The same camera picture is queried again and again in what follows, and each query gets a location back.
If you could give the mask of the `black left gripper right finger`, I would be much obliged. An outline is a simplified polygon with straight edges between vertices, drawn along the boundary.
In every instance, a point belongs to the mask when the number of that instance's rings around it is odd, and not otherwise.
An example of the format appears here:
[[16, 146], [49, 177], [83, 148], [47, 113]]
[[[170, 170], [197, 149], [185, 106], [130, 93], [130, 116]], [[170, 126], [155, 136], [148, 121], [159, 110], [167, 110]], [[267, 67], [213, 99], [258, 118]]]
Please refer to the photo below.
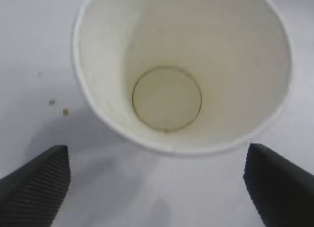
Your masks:
[[260, 143], [250, 144], [244, 183], [266, 227], [314, 225], [314, 176]]

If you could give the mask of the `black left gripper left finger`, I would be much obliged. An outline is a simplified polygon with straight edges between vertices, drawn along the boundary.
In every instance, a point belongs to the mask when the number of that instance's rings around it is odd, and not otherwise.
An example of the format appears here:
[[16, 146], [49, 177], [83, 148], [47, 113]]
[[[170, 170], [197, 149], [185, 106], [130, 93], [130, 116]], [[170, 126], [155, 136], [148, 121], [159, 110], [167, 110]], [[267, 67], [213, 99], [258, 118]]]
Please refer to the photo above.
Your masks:
[[51, 226], [70, 182], [68, 147], [49, 148], [0, 180], [0, 225]]

